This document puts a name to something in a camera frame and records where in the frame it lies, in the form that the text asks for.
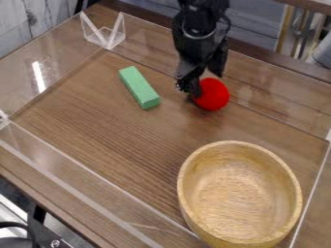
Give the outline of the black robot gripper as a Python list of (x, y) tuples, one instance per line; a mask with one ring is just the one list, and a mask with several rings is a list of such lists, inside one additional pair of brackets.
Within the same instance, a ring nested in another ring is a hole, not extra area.
[(190, 39), (184, 34), (173, 35), (173, 44), (180, 55), (176, 71), (176, 87), (190, 97), (201, 96), (198, 78), (208, 69), (218, 78), (228, 61), (228, 36), (212, 35), (205, 39)]

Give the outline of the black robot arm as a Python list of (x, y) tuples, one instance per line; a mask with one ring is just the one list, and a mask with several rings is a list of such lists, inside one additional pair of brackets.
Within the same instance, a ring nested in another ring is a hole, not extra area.
[(172, 20), (174, 49), (180, 56), (177, 87), (200, 97), (200, 77), (208, 70), (218, 78), (228, 61), (228, 0), (177, 0), (180, 11)]

